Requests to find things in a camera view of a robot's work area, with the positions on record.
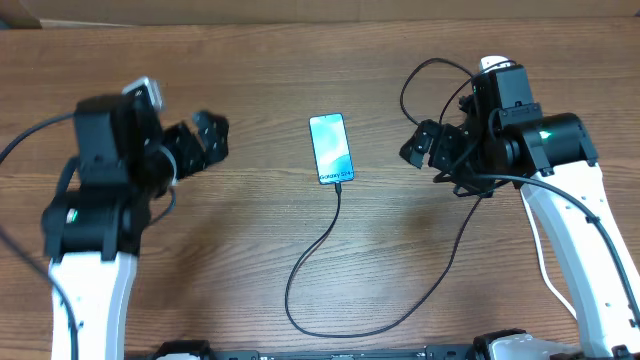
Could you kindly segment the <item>Samsung Galaxy smartphone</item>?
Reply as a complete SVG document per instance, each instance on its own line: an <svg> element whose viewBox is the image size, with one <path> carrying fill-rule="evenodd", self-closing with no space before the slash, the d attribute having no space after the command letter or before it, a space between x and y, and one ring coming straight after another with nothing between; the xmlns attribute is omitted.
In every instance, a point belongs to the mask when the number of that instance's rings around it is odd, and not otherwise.
<svg viewBox="0 0 640 360"><path fill-rule="evenodd" d="M352 181L355 171L343 115L334 113L311 117L309 128L319 183Z"/></svg>

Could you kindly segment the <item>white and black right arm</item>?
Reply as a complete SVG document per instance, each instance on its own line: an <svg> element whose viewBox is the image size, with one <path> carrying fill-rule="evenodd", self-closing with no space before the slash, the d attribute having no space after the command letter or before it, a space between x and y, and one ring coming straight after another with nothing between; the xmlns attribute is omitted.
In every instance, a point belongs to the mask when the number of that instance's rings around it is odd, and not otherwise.
<svg viewBox="0 0 640 360"><path fill-rule="evenodd" d="M524 66L485 57L461 98L463 124L418 123L399 154L437 169L459 197L517 188L554 250L575 311L580 346L567 358L639 356L639 271L612 214L599 154L574 113L544 115Z"/></svg>

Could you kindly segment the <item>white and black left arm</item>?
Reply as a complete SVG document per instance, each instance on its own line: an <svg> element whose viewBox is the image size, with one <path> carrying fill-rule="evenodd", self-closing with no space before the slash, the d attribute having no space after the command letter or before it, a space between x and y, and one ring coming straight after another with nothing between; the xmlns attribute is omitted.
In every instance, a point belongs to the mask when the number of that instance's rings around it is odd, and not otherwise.
<svg viewBox="0 0 640 360"><path fill-rule="evenodd" d="M223 161L226 117L194 114L163 128L143 90L80 101L70 119L79 153L64 167L41 220L42 274L52 287L54 359L121 359L141 237L150 203Z"/></svg>

